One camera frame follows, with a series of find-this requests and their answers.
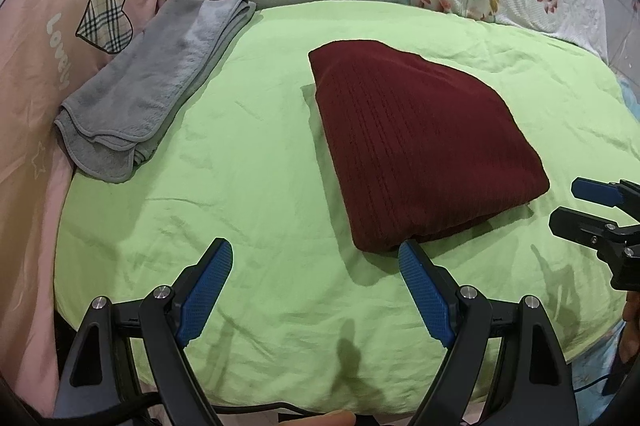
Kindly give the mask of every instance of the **silver screw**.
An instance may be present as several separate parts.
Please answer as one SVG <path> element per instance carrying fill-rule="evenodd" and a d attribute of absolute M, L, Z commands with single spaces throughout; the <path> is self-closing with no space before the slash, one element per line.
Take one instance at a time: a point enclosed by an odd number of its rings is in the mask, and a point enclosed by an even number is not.
<path fill-rule="evenodd" d="M 530 309 L 537 309 L 538 307 L 540 307 L 540 300 L 535 296 L 527 296 L 526 298 L 524 298 L 524 303 Z"/>
<path fill-rule="evenodd" d="M 107 304 L 107 298 L 104 296 L 98 296 L 94 301 L 91 302 L 91 307 L 94 309 L 101 309 Z"/>
<path fill-rule="evenodd" d="M 154 298 L 158 300 L 165 299 L 169 294 L 171 294 L 171 287 L 168 285 L 161 285 L 154 289 Z"/>
<path fill-rule="evenodd" d="M 473 300 L 476 296 L 478 296 L 478 291 L 475 287 L 471 287 L 471 285 L 463 285 L 460 288 L 460 294 L 462 294 L 463 298 Z"/>

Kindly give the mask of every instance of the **pink fabric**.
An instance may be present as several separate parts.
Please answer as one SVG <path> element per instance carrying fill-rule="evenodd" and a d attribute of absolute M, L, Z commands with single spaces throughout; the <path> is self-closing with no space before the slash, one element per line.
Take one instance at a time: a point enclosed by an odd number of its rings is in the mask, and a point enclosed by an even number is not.
<path fill-rule="evenodd" d="M 164 2 L 0 0 L 0 372 L 45 415 L 58 387 L 52 275 L 72 175 L 52 122 Z M 110 31 L 98 28 L 106 18 Z"/>

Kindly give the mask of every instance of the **gray blanket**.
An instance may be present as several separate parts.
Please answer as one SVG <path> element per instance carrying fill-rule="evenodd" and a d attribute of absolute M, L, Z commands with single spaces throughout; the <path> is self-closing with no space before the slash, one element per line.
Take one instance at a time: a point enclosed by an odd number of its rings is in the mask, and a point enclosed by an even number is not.
<path fill-rule="evenodd" d="M 128 180 L 251 19 L 248 0 L 168 0 L 131 43 L 63 101 L 54 124 L 88 175 Z"/>

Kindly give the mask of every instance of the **green fabric surface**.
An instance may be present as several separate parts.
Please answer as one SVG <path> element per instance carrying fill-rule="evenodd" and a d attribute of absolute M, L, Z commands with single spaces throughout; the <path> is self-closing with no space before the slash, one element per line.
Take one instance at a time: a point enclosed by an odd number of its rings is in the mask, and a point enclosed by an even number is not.
<path fill-rule="evenodd" d="M 397 260 L 353 246 L 307 58 L 356 38 L 494 88 L 549 176 L 539 199 L 427 244 L 434 262 L 490 298 L 537 295 L 568 359 L 612 327 L 624 295 L 609 287 L 607 266 L 553 237 L 547 223 L 558 206 L 631 222 L 570 193 L 578 176 L 640 181 L 640 124 L 613 73 L 596 56 L 527 30 L 378 2 L 256 14 L 132 180 L 77 174 L 58 235 L 62 315 L 78 326 L 97 295 L 141 298 L 222 236 L 234 266 L 203 335 L 186 349 L 214 403 L 415 410 L 444 350 L 429 337 Z M 497 347 L 491 341 L 477 395 L 487 390 Z M 141 378 L 151 380 L 140 342 L 134 349 Z"/>

